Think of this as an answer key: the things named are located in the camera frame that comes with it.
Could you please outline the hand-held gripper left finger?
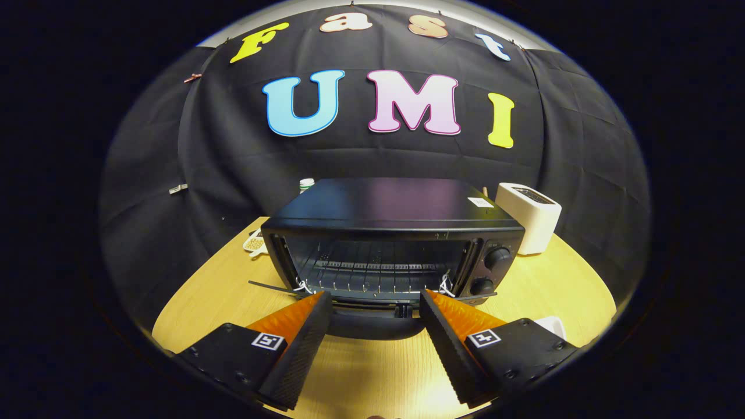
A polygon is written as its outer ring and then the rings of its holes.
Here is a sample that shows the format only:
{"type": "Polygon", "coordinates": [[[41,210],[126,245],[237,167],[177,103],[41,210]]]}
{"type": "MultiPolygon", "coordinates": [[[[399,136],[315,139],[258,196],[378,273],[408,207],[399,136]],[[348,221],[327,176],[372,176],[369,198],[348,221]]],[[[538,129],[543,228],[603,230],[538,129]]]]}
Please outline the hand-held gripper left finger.
{"type": "Polygon", "coordinates": [[[293,410],[331,315],[331,295],[311,294],[248,326],[222,324],[175,361],[242,400],[293,410]]]}

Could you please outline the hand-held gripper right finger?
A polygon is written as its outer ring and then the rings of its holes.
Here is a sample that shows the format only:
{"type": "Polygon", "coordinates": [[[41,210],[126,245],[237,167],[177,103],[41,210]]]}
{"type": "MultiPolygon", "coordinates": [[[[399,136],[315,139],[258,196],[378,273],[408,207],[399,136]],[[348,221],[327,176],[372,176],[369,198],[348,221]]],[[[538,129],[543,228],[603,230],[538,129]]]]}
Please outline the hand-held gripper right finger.
{"type": "Polygon", "coordinates": [[[431,290],[420,295],[420,317],[458,401],[471,408],[518,397],[577,352],[529,318],[506,322],[431,290]]]}

